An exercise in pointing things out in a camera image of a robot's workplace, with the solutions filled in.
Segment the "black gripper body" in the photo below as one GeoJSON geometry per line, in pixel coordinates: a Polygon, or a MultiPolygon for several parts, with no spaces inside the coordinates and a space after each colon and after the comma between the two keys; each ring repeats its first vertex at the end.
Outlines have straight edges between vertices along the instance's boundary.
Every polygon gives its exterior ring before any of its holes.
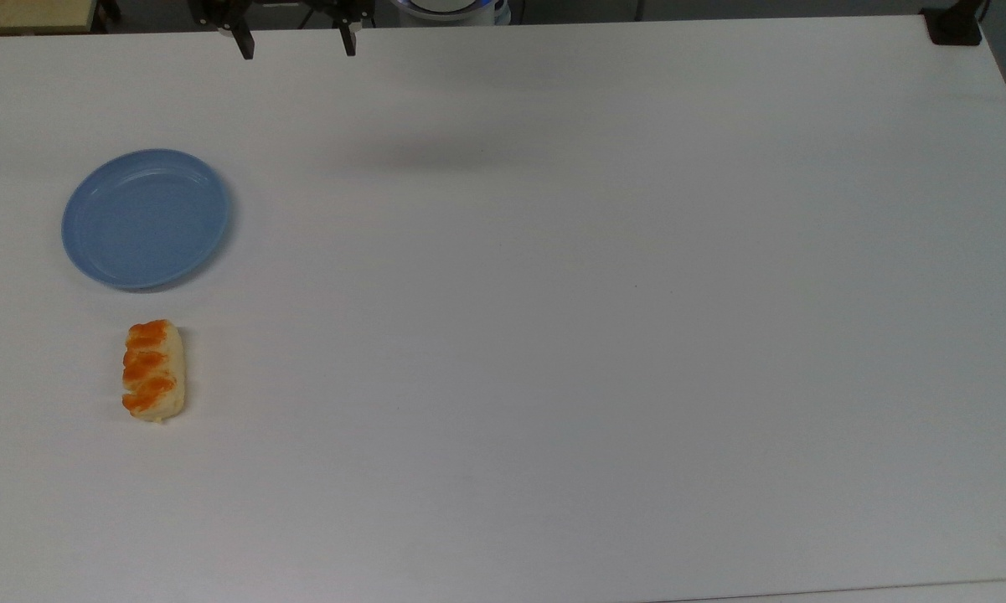
{"type": "Polygon", "coordinates": [[[311,13],[325,14],[339,24],[372,22],[375,17],[375,1],[188,1],[188,10],[197,24],[234,29],[245,21],[245,15],[255,5],[266,8],[304,5],[311,13]]]}

